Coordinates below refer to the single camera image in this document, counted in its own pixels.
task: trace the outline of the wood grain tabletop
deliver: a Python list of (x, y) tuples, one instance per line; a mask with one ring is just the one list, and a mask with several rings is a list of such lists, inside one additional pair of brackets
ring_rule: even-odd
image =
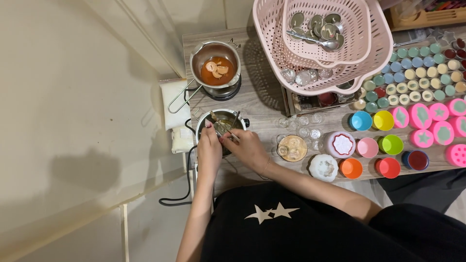
[[(447, 27), (445, 29), (450, 32), (455, 32), (456, 37), (466, 37), (466, 26), (464, 25)], [(292, 170), (309, 174), (308, 167), (311, 158), (316, 154), (325, 153), (324, 150), (319, 152), (310, 149), (302, 161), (295, 163), (283, 160), (276, 153), (276, 136), (279, 134), (296, 133), (289, 132), (277, 125), (278, 119), (285, 117), (285, 105), (283, 102), (281, 86), (275, 78), (275, 75), (268, 63), (254, 27), (184, 35), (183, 45), (188, 83), (193, 79), (189, 66), (191, 50), (200, 42), (205, 40), (228, 42), (231, 38), (234, 39), (235, 43), (241, 44), (241, 47), (237, 49), (241, 62), (242, 81), (240, 91), (232, 99), (223, 102), (215, 101), (200, 91), (190, 100), (191, 113), (193, 114), (199, 107), (202, 107), (205, 111), (221, 108), (227, 108), (235, 111), (240, 110), (241, 115), (244, 118), (249, 118), (251, 122), (248, 129), (259, 135), (264, 148), (272, 156), (273, 161)], [(407, 47), (421, 47), (428, 44), (429, 43), (427, 41), (423, 41)], [(190, 85), (190, 88), (194, 87), (197, 87), (195, 81)], [(377, 139), (388, 134), (395, 134), (400, 136), (404, 141), (404, 151), (416, 149), (416, 147), (409, 142), (409, 134), (413, 131), (411, 127), (392, 129), (389, 131), (378, 131), (373, 128), (367, 131), (353, 131), (348, 125), (348, 119), (354, 112), (355, 111), (351, 110), (349, 107), (338, 107), (320, 112), (325, 116), (325, 121), (321, 124), (310, 124), (310, 126), (320, 128), (324, 133), (345, 130), (350, 132), (356, 140), (365, 137)], [(195, 128), (197, 124), (196, 119), (192, 118), (192, 126)], [(452, 144), (466, 144), (466, 138), (455, 138)], [(440, 145), (433, 145), (429, 148), (423, 149), (430, 158), (430, 165), (425, 172), (455, 168), (446, 162), (444, 156), (445, 149), (446, 146)], [(358, 178), (359, 180), (362, 180), (382, 177), (375, 170), (375, 162), (380, 158), (391, 156), (379, 152), (379, 154), (373, 159), (363, 158), (357, 153), (354, 153), (352, 157), (358, 159), (363, 164), (363, 174)], [(401, 154), (395, 156), (395, 158), (401, 162)], [(409, 170), (402, 165), (400, 175), (407, 175), (411, 173), (416, 172)], [(335, 181), (349, 180), (350, 179), (344, 177), (340, 172), (335, 179)], [(234, 155), (230, 155), (222, 160), (220, 171), (214, 186), (214, 195), (218, 196), (220, 193), (230, 188), (257, 184), (259, 182), (263, 182), (263, 179), (261, 179), (256, 173), (245, 168)]]

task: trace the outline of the red candle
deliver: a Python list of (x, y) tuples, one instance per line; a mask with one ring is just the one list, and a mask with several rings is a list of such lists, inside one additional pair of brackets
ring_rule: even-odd
[(330, 106), (336, 101), (336, 95), (334, 93), (324, 93), (319, 95), (319, 101), (321, 106)]
[(374, 91), (377, 93), (377, 96), (378, 98), (382, 98), (382, 97), (385, 97), (385, 90), (381, 87), (377, 87), (376, 89), (374, 89)]
[(466, 51), (464, 51), (463, 49), (458, 49), (456, 51), (456, 54), (458, 55), (459, 58), (461, 59), (465, 59), (466, 58)]
[(408, 162), (414, 170), (422, 171), (429, 163), (429, 158), (422, 151), (412, 151), (408, 156)]
[(464, 41), (463, 39), (461, 39), (461, 38), (458, 38), (458, 39), (456, 40), (456, 44), (457, 44), (458, 47), (461, 48), (461, 49), (466, 48), (466, 43), (465, 43), (465, 41)]
[(456, 57), (456, 51), (453, 50), (453, 49), (447, 49), (447, 50), (445, 50), (443, 55), (448, 59), (453, 59), (453, 58)]

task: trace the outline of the wooden tray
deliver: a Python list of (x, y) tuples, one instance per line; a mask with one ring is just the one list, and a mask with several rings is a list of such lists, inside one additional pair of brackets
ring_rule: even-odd
[(466, 7), (433, 12), (421, 11), (418, 13), (417, 17), (413, 17), (413, 20), (410, 21), (400, 20), (394, 7), (392, 7), (385, 13), (385, 17), (387, 18), (392, 32), (414, 28), (443, 26), (466, 22)]

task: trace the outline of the power cord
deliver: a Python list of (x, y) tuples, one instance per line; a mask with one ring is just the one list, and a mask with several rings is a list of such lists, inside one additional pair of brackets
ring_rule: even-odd
[[(194, 129), (190, 126), (188, 126), (188, 122), (191, 121), (191, 118), (186, 120), (185, 122), (185, 126), (189, 129), (191, 129), (191, 131), (194, 133), (194, 135), (196, 135), (196, 131), (194, 131)], [(186, 196), (182, 197), (182, 198), (161, 198), (158, 200), (158, 202), (162, 205), (162, 206), (166, 206), (166, 207), (176, 207), (176, 206), (182, 206), (182, 205), (190, 205), (192, 204), (192, 201), (186, 201), (186, 202), (181, 202), (181, 203), (173, 203), (173, 204), (170, 204), (170, 203), (164, 203), (164, 201), (181, 201), (181, 200), (185, 200), (189, 197), (189, 195), (191, 194), (191, 183), (190, 183), (190, 178), (189, 178), (189, 167), (190, 167), (190, 160), (191, 160), (191, 152), (194, 150), (194, 148), (198, 147), (197, 145), (193, 146), (190, 150), (189, 150), (189, 153), (188, 153), (188, 159), (186, 159), (186, 176), (188, 178), (188, 193), (186, 194)]]

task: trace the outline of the right hand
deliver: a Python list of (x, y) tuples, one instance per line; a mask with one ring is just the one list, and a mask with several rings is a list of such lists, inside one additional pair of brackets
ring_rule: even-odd
[(235, 142), (228, 139), (231, 136), (229, 132), (219, 138), (219, 141), (247, 168), (261, 174), (267, 167), (270, 156), (265, 151), (257, 133), (241, 129), (231, 129), (230, 132), (237, 136), (241, 142), (238, 143), (234, 138)]

